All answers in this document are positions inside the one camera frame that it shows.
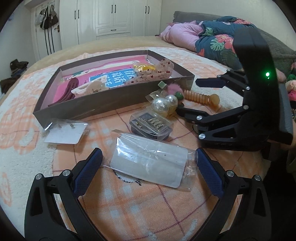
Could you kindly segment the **maroon hair clip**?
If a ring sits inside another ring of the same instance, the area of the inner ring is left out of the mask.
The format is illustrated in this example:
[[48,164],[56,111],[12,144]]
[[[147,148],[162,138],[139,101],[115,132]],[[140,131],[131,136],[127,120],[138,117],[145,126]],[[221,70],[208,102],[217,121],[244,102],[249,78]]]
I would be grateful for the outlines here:
[[64,91],[63,95],[56,102],[49,104],[48,107],[74,99],[75,95],[71,91],[77,88],[78,86],[79,86],[78,78],[72,78],[68,82],[66,90]]

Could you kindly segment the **pile of dark clothes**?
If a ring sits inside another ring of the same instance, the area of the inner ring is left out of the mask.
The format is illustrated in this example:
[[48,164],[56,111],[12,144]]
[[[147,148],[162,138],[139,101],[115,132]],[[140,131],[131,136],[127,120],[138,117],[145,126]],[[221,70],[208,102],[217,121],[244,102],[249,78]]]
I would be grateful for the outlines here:
[[10,63],[11,76],[1,80],[1,93],[6,94],[21,75],[27,70],[29,62],[15,59]]

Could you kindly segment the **clear box of earrings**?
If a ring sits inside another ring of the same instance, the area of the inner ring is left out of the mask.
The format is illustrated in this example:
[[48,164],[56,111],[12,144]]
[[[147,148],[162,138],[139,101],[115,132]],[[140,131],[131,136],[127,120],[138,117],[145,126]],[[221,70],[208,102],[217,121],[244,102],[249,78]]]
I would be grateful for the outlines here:
[[129,124],[133,134],[157,141],[165,141],[174,124],[149,108],[131,115]]

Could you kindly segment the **white wardrobe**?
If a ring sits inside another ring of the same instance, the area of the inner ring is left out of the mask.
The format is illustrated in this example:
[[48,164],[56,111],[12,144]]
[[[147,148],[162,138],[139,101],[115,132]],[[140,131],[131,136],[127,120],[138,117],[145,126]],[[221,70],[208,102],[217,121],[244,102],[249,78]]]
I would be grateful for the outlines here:
[[60,1],[63,49],[112,37],[155,36],[162,1]]

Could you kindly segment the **earring card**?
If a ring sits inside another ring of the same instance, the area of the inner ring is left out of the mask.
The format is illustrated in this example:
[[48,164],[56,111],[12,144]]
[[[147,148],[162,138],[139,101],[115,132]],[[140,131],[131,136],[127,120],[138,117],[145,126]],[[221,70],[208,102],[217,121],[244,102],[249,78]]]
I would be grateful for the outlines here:
[[78,120],[51,119],[45,128],[44,142],[59,145],[75,145],[88,134],[89,123]]

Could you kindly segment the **white and orange blanket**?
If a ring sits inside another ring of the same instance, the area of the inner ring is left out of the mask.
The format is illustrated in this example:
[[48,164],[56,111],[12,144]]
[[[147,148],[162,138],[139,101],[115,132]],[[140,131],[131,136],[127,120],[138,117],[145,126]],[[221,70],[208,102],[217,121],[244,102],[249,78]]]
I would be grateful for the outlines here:
[[46,84],[64,64],[39,63],[22,77],[1,104],[1,207],[24,234],[27,199],[35,176],[57,176],[95,149],[104,161],[80,203],[109,240],[188,240],[217,202],[199,172],[189,175],[189,190],[159,185],[173,177],[163,145],[132,138],[130,118],[146,110],[136,104],[86,119],[87,133],[76,145],[45,142],[33,115]]

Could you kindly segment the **pink quilt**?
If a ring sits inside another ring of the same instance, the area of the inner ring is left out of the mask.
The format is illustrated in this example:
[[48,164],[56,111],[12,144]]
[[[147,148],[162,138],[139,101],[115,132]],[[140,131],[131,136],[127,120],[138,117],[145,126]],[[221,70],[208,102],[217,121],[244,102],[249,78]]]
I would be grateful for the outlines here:
[[160,38],[167,43],[195,52],[195,44],[199,40],[199,34],[202,32],[203,28],[196,24],[195,21],[190,23],[171,23],[161,32]]

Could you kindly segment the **cream claw hair clip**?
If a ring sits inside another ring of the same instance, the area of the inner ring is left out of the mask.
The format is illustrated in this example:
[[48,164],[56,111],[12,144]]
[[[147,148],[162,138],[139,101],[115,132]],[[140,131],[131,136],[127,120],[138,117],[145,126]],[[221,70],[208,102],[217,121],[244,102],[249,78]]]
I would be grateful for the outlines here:
[[86,84],[83,84],[71,92],[75,95],[75,97],[82,97],[90,94],[94,94],[97,92],[102,92],[108,90],[109,88],[105,85],[107,82],[107,75],[103,75],[99,78],[96,78]]

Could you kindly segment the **pearl hair clip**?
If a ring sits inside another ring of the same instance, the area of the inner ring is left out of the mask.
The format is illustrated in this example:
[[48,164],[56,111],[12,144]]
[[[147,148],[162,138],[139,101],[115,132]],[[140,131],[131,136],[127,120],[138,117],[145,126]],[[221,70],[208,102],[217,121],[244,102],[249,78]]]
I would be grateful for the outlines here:
[[168,94],[165,90],[154,91],[145,97],[151,104],[151,109],[167,118],[171,116],[178,107],[178,99],[172,94]]

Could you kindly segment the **grey headboard cushion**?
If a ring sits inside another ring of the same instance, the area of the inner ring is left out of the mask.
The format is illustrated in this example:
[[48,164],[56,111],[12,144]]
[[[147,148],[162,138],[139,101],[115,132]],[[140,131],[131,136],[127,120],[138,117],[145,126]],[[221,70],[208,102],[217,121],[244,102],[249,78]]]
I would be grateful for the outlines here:
[[[202,21],[202,20],[216,20],[219,18],[218,15],[205,14],[205,13],[190,13],[185,11],[174,12],[174,23],[184,23],[191,21]],[[262,37],[266,40],[269,45],[270,52],[272,54],[274,64],[276,68],[284,72],[286,75],[291,71],[291,65],[295,62],[295,50],[288,47],[281,40],[277,39],[273,35],[265,32],[264,30],[258,29]]]

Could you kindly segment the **white door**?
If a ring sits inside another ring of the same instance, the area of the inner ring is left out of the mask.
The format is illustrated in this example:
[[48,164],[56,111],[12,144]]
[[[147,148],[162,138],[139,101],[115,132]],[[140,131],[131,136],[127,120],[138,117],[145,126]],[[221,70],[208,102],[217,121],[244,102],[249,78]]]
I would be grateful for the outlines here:
[[31,9],[31,33],[37,61],[62,50],[60,22],[44,30],[40,27],[41,21],[38,17],[40,13],[45,13],[46,10],[48,11],[46,16],[48,16],[53,10],[56,12],[57,18],[60,19],[59,9],[60,1],[44,1]]

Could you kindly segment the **clear plastic bag with card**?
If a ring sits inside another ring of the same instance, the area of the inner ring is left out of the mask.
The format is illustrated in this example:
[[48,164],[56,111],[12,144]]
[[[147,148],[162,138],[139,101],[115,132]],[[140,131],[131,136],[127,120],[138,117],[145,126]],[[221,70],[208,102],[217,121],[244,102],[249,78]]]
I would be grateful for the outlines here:
[[145,182],[190,191],[198,168],[195,151],[120,130],[103,151],[103,166]]

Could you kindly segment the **brown cardboard box tray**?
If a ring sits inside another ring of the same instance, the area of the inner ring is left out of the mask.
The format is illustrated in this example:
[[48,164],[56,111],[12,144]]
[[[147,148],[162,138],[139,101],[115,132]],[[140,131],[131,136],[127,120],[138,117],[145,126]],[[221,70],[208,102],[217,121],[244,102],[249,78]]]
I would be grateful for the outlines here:
[[41,93],[33,115],[40,125],[45,128],[53,118],[79,120],[145,102],[145,97],[158,89],[158,81],[152,80],[145,83],[131,83],[120,87],[112,87],[108,90],[61,103],[57,103],[54,99],[62,76],[93,67],[101,67],[103,64],[114,64],[121,60],[135,60],[137,57],[144,57],[153,64],[158,64],[164,59],[163,56],[151,50],[133,50],[86,58],[59,67]]

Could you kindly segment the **pink fluffy hair clip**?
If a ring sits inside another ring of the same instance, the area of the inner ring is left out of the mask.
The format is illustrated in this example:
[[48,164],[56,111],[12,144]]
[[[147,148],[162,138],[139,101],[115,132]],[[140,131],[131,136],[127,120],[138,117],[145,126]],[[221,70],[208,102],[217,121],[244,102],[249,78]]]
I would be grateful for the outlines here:
[[184,92],[180,85],[176,83],[166,84],[165,82],[161,81],[158,83],[158,87],[161,90],[161,97],[173,95],[178,100],[178,106],[183,106]]

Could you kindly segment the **handbags hanging on door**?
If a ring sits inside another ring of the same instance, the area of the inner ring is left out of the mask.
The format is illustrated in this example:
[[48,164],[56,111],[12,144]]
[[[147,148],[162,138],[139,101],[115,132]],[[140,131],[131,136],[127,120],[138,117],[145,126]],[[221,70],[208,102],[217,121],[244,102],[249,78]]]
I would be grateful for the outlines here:
[[53,4],[50,4],[45,9],[42,9],[35,18],[35,25],[40,26],[42,30],[47,30],[58,24],[58,22],[58,16],[55,12]]

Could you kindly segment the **tan bed cover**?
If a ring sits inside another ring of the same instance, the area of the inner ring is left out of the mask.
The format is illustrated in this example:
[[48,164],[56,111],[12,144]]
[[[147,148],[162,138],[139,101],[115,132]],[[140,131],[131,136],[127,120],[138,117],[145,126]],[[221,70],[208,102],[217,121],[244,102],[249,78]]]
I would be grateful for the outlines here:
[[169,44],[160,39],[158,36],[148,37],[115,37],[106,38],[97,41],[88,42],[82,45],[76,45],[58,51],[47,57],[42,58],[33,64],[25,73],[30,74],[37,70],[49,67],[62,61],[76,58],[84,53],[94,54],[104,51],[123,50],[127,48],[138,47],[168,47],[175,48],[175,45]]

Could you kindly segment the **floral blue quilt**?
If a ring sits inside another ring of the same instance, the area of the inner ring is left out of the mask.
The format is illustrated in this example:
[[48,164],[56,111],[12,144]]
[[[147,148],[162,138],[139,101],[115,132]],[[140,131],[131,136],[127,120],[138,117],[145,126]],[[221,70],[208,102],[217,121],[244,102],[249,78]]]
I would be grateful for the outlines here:
[[197,54],[231,69],[241,70],[242,65],[233,47],[235,31],[256,26],[234,16],[223,16],[212,21],[200,21],[198,26],[202,28],[202,31],[198,33],[199,39],[195,43]]

